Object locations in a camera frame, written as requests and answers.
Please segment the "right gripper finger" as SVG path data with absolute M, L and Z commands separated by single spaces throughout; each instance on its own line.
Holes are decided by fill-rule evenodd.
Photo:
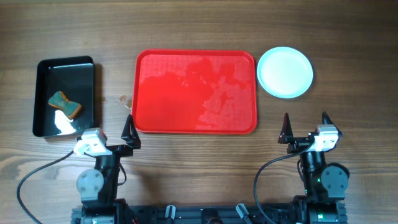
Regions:
M 333 125 L 337 132 L 338 132 L 338 136 L 342 137 L 342 132 L 338 129 L 338 127 L 333 123 L 333 121 L 330 119 L 330 117 L 328 116 L 327 112 L 324 111 L 322 113 L 322 124 L 329 124 L 329 125 Z
M 294 142 L 294 135 L 292 132 L 292 127 L 290 124 L 289 114 L 285 113 L 284 115 L 284 122 L 282 125 L 282 129 L 278 138 L 279 144 L 289 144 Z

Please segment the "light blue plate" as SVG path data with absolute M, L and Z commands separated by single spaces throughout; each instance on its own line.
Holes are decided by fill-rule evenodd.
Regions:
M 276 98 L 303 95 L 312 85 L 314 71 L 309 59 L 291 47 L 274 47 L 257 63 L 257 79 L 262 88 Z

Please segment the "orange and green sponge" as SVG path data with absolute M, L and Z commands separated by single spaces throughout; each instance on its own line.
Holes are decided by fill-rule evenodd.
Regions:
M 82 109 L 81 104 L 70 101 L 62 91 L 57 91 L 51 96 L 48 104 L 61 110 L 68 119 L 74 119 Z

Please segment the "red serving tray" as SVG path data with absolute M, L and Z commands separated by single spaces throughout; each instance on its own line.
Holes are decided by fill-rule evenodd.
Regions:
M 242 50 L 144 50 L 131 114 L 143 133 L 249 134 L 257 125 L 255 60 Z

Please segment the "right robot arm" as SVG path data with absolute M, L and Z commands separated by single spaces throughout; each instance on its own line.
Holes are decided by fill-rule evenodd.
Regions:
M 278 209 L 281 223 L 344 223 L 345 209 L 340 202 L 350 177 L 349 170 L 339 163 L 327 163 L 325 154 L 336 148 L 342 132 L 333 124 L 326 112 L 322 123 L 307 137 L 295 137 L 288 114 L 278 139 L 287 144 L 287 154 L 299 156 L 298 171 L 305 195 L 296 195 L 287 205 Z

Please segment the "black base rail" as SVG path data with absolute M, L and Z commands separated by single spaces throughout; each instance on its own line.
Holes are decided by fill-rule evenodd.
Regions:
M 274 223 L 347 224 L 345 204 L 309 204 L 299 208 L 289 203 L 265 203 L 262 209 Z M 126 223 L 266 223 L 256 206 L 168 207 L 131 206 Z

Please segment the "black water tray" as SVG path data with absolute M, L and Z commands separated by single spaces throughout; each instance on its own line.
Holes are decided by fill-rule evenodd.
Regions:
M 79 134 L 95 125 L 95 65 L 89 56 L 47 59 L 37 66 L 32 133 Z

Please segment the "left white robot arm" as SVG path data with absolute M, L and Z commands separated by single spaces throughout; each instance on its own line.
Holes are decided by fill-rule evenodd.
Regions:
M 141 147 L 141 140 L 134 126 L 132 115 L 128 115 L 121 139 L 124 144 L 108 146 L 102 129 L 87 129 L 77 140 L 74 152 L 94 157 L 95 166 L 83 171 L 76 181 L 82 207 L 74 209 L 72 224 L 127 224 L 136 223 L 136 216 L 127 202 L 117 198 L 119 173 L 124 172 L 122 157 L 130 157 L 133 150 Z

